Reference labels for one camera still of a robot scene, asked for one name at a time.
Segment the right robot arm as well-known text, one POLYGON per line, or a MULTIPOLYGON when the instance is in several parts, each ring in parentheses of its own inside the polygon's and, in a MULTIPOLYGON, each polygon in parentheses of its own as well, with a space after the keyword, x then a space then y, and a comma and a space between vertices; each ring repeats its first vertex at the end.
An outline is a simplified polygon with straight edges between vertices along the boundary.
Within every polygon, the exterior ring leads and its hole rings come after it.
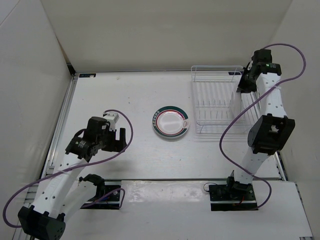
POLYGON ((234 172, 237 183, 252 184, 253 176, 263 162, 283 149, 295 128, 295 121, 288 118, 281 90, 276 85, 281 75, 280 65, 272 62, 271 50, 259 49, 254 52, 238 83, 236 96, 257 94, 260 117, 248 132, 248 150, 240 164, 243 169, 234 172))

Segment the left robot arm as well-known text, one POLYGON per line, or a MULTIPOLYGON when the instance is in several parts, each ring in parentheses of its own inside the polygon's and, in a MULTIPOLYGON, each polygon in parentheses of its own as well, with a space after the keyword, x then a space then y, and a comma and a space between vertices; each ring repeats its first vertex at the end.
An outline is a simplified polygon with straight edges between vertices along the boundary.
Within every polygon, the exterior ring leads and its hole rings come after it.
POLYGON ((74 135, 46 188, 29 207, 23 206, 18 212, 25 234, 38 240, 59 240, 76 211, 124 192, 120 186, 107 186, 96 174, 79 175, 98 151, 124 152, 126 130, 116 129, 118 119, 116 112, 93 116, 87 127, 74 135))

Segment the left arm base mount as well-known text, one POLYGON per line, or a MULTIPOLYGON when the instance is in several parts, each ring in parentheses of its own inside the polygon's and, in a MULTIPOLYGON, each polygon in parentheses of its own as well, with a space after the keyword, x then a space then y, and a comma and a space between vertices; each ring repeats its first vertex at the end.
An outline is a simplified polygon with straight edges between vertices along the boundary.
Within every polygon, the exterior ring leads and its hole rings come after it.
POLYGON ((119 210, 124 202, 126 191, 121 181, 104 181, 104 187, 98 188, 96 195, 85 202, 85 210, 119 210))

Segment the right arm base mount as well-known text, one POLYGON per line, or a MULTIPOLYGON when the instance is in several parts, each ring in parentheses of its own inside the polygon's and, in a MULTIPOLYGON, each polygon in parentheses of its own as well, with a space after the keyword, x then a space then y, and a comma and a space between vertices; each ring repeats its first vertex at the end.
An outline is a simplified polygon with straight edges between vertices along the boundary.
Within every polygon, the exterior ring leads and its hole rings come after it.
POLYGON ((203 190, 209 194, 213 212, 258 210, 253 185, 239 183, 233 176, 229 176, 225 184, 207 182, 203 190))

